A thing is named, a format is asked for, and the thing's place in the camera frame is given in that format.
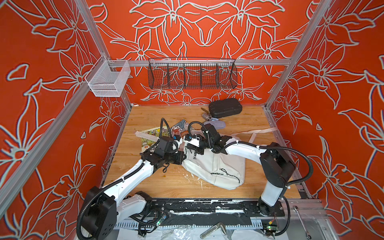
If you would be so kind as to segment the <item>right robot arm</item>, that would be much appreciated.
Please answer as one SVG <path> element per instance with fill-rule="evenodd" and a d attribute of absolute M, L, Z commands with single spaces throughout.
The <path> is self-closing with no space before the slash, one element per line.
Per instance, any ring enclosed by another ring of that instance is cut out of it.
<path fill-rule="evenodd" d="M 202 134 L 185 137 L 188 147 L 203 154 L 204 150 L 210 150 L 215 154 L 234 155 L 244 157 L 260 164 L 267 179 L 265 189 L 259 197 L 258 208 L 261 215 L 267 217 L 275 211 L 279 199 L 291 185 L 307 181 L 314 172 L 310 159 L 301 152 L 282 147 L 278 143 L 262 146 L 236 140 L 230 136 L 220 136 L 211 124 L 202 125 Z M 308 164 L 308 173 L 297 180 L 290 180 L 296 170 L 295 163 L 288 155 L 288 151 L 301 156 Z"/>

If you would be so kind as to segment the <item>white canvas backpack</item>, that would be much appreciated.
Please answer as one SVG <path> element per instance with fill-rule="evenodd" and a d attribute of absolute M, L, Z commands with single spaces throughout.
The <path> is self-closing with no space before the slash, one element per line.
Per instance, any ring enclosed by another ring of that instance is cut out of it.
<path fill-rule="evenodd" d="M 234 190 L 245 181 L 246 158 L 234 155 L 213 154 L 205 150 L 203 155 L 185 149 L 187 157 L 182 166 L 192 175 L 226 190 Z"/>

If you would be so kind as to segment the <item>grey mythology story book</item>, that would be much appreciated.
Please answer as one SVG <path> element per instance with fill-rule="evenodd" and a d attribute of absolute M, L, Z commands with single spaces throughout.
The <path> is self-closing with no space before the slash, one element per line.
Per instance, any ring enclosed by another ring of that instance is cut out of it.
<path fill-rule="evenodd" d="M 172 136 L 180 136 L 181 138 L 188 134 L 189 123 L 186 120 L 181 120 L 171 128 Z"/>

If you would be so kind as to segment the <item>green China history book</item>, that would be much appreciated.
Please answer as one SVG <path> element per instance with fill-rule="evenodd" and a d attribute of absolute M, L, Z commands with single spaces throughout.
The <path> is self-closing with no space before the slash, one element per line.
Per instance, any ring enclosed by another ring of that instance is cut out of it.
<path fill-rule="evenodd" d="M 148 149 L 159 139 L 160 127 L 152 128 L 149 130 L 142 131 L 143 136 L 141 138 L 142 148 Z"/>

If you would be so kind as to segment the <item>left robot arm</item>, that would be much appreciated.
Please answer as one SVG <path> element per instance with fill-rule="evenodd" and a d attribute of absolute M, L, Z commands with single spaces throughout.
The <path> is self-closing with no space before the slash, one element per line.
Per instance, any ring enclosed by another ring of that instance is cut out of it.
<path fill-rule="evenodd" d="M 170 164 L 180 165 L 185 155 L 179 150 L 181 136 L 160 137 L 149 149 L 140 153 L 140 160 L 111 184 L 92 187 L 78 214 L 76 234 L 80 240 L 103 240 L 110 234 L 117 220 L 141 213 L 146 199 L 127 195 L 158 169 L 166 170 Z"/>

